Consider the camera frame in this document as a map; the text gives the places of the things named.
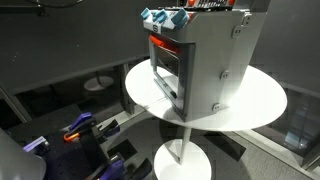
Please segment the white rounded robot base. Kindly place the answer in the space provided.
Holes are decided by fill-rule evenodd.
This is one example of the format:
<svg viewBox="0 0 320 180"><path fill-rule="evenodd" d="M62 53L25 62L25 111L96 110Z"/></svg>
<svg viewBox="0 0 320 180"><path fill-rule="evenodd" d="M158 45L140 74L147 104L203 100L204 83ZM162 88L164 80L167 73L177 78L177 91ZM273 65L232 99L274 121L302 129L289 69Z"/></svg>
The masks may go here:
<svg viewBox="0 0 320 180"><path fill-rule="evenodd" d="M46 162L26 152L0 128L0 180L43 180Z"/></svg>

